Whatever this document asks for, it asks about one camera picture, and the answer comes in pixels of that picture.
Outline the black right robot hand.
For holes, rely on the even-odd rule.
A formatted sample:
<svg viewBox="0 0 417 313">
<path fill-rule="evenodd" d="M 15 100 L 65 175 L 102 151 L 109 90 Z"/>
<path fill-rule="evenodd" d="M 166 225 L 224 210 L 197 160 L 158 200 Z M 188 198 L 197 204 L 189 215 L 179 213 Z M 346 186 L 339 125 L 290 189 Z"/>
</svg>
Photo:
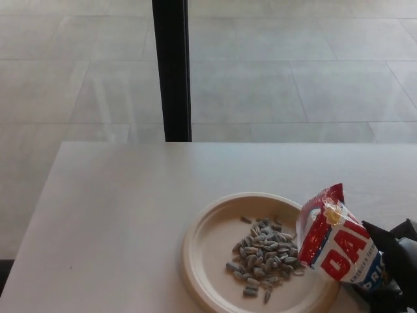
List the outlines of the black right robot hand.
<svg viewBox="0 0 417 313">
<path fill-rule="evenodd" d="M 382 260 L 388 278 L 395 285 L 383 287 L 364 296 L 371 312 L 406 312 L 416 310 L 416 222 L 411 219 L 390 231 L 363 221 Z"/>
</svg>

